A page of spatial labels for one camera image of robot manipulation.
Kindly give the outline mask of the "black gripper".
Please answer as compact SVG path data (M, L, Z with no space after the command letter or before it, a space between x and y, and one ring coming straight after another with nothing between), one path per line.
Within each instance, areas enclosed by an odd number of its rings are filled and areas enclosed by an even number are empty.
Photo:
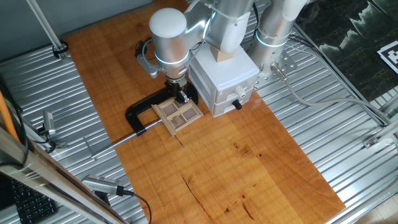
M172 83L172 82L166 81L165 86L171 95L175 95L175 100L177 102L182 102L183 104L188 103L189 98L186 95L186 92L188 89L188 82L179 84L179 83Z

